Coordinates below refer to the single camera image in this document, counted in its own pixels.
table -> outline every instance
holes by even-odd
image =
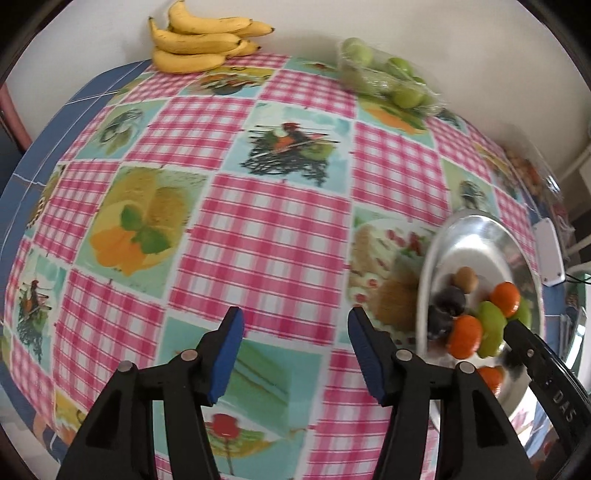
[[[363,305],[412,348],[412,294],[392,295],[388,266],[404,260],[415,284],[437,228],[466,207],[500,218],[535,270],[506,162],[453,113],[422,120],[358,99],[318,62],[261,53],[205,74],[107,72],[0,200],[22,199],[0,209],[0,381],[59,460],[121,360],[167,362],[235,304],[246,337],[204,411],[221,473],[366,478],[389,410],[366,391],[346,312]],[[520,409],[514,426],[530,417]],[[154,423],[168,478],[162,405]],[[430,429],[424,478],[436,450]]]

blue gripper pad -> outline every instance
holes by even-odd
[[[217,358],[213,364],[211,376],[211,388],[207,399],[213,404],[224,395],[230,381],[230,374],[234,368],[234,362],[238,355],[238,349],[244,336],[244,315],[241,309],[234,309],[232,324],[219,349]]]
[[[355,356],[361,367],[361,373],[365,379],[365,384],[369,390],[370,395],[375,398],[378,403],[382,404],[386,395],[384,390],[384,372],[377,354],[369,341],[369,338],[361,326],[362,321],[368,319],[359,319],[355,314],[354,309],[349,312],[349,319],[347,327],[349,331],[349,339]]]

orange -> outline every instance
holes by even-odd
[[[482,340],[482,324],[472,315],[460,315],[447,338],[447,351],[458,360],[472,356]]]
[[[478,373],[480,373],[484,383],[491,389],[491,392],[493,392],[495,396],[501,393],[501,384],[505,377],[501,367],[480,367]]]
[[[510,281],[499,283],[492,291],[491,302],[499,307],[505,318],[511,317],[519,308],[521,295],[517,287]]]

metal plate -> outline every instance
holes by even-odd
[[[445,350],[441,341],[427,340],[427,310],[433,297],[451,283],[458,268],[468,266],[478,276],[478,288],[466,296],[467,310],[474,312],[478,304],[488,299],[495,285],[513,282],[522,297],[531,305],[531,330],[540,334],[541,297],[539,280],[515,238],[494,217],[479,210],[462,210],[450,217],[433,239],[425,258],[418,288],[417,354],[431,364],[454,367],[459,360]],[[501,357],[482,359],[474,354],[467,359],[477,368],[501,364]],[[523,398],[529,383],[525,371],[505,375],[498,400],[511,418]],[[440,424],[438,402],[431,402],[431,419],[437,429]]]

banana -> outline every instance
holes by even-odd
[[[225,51],[221,55],[225,55],[227,59],[232,57],[245,57],[251,55],[261,48],[260,45],[254,43],[252,40],[241,40],[236,48]]]
[[[177,0],[168,9],[168,19],[173,29],[179,33],[231,33],[246,28],[252,23],[250,18],[200,18],[191,15],[184,0]]]
[[[236,48],[222,52],[222,55],[224,55],[227,59],[231,59],[232,57],[239,56],[239,54],[241,52],[243,52],[244,50],[246,50],[247,48],[248,48],[248,40],[241,40],[238,43],[238,46],[236,46]]]
[[[246,57],[247,55],[252,55],[254,52],[261,49],[261,46],[258,43],[253,42],[252,40],[242,40],[240,44],[246,43],[246,47],[243,50],[235,53],[234,57]]]
[[[236,48],[240,37],[231,33],[212,33],[209,35],[182,35],[161,30],[152,17],[148,19],[152,40],[160,50],[182,55],[196,53],[221,53]]]
[[[262,37],[263,35],[268,35],[269,33],[273,33],[275,28],[270,25],[267,25],[263,22],[254,21],[246,28],[241,28],[234,32],[234,35],[238,35],[239,37],[246,38],[246,37]]]
[[[158,47],[152,51],[152,61],[158,70],[165,73],[194,73],[212,70],[221,66],[226,57],[219,53],[199,55],[175,55]]]

